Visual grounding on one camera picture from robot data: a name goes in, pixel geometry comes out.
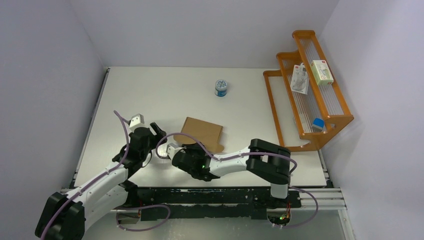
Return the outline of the brown cardboard box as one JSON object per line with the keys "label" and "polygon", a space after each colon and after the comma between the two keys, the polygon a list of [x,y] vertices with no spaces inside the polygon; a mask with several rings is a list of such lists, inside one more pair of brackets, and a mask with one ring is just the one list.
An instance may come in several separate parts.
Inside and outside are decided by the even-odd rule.
{"label": "brown cardboard box", "polygon": [[180,132],[196,138],[209,152],[218,154],[225,149],[220,143],[223,129],[222,125],[187,117]]}

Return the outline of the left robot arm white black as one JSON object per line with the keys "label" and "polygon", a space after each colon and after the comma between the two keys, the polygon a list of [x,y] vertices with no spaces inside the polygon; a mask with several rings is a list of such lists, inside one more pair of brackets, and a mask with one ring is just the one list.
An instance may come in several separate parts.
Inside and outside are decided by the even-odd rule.
{"label": "left robot arm white black", "polygon": [[129,178],[166,134],[155,122],[130,127],[127,143],[103,171],[81,186],[67,193],[55,192],[47,199],[35,235],[41,240],[80,240],[110,210],[134,207],[139,194]]}

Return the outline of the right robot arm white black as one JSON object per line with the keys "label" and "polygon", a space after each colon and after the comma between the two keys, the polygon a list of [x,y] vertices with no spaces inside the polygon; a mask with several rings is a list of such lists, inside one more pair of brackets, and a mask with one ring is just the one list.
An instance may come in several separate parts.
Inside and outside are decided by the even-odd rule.
{"label": "right robot arm white black", "polygon": [[212,154],[199,142],[178,146],[169,143],[171,164],[192,178],[210,182],[225,175],[248,171],[270,184],[270,202],[282,207],[289,200],[291,152],[285,147],[255,138],[249,146],[228,154]]}

